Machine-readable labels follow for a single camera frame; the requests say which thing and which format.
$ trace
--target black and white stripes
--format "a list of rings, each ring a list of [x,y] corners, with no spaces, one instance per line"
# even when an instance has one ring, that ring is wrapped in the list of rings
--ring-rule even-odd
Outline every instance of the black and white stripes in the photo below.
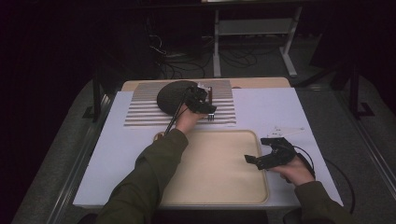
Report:
[[[163,113],[157,106],[158,92],[169,82],[140,83],[128,108],[124,127],[139,129],[153,126],[167,126],[171,116]],[[236,117],[233,104],[233,92],[229,80],[205,80],[200,82],[213,88],[213,105],[217,106],[216,119],[201,119],[198,125],[235,126]]]

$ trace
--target beige tray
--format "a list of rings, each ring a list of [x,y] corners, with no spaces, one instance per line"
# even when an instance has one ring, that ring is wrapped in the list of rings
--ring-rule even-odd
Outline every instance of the beige tray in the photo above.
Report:
[[[165,189],[161,205],[259,204],[268,198],[264,172],[245,161],[260,156],[251,131],[198,131]]]

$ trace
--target olive jacket sleeve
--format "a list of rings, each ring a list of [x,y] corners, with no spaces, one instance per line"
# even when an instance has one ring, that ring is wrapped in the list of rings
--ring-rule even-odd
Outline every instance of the olive jacket sleeve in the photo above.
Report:
[[[148,146],[134,170],[114,188],[96,223],[145,223],[159,205],[187,145],[184,133],[174,129]]]
[[[357,223],[339,203],[333,201],[323,185],[318,181],[298,186],[294,192],[302,207],[302,220],[305,224]]]

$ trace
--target hand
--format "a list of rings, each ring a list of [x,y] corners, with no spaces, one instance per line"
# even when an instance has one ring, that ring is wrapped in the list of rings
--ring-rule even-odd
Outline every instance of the hand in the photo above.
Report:
[[[280,173],[282,178],[287,178],[294,186],[300,186],[302,184],[315,181],[315,178],[306,169],[304,163],[295,156],[292,161],[286,165],[280,165],[270,169]]]
[[[207,114],[196,114],[189,110],[186,105],[180,108],[178,118],[176,120],[176,129],[179,129],[184,134],[187,134],[194,128],[198,119],[206,117]]]

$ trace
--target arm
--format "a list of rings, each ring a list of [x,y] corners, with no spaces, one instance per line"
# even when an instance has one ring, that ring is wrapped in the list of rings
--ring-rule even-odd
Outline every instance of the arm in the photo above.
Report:
[[[141,224],[149,220],[188,145],[185,134],[203,116],[185,110],[174,130],[148,146],[137,158],[134,170],[114,188],[96,223]]]
[[[329,197],[323,185],[315,181],[298,157],[287,165],[271,170],[279,172],[296,187],[294,192],[303,210],[303,223],[356,223],[352,215]]]

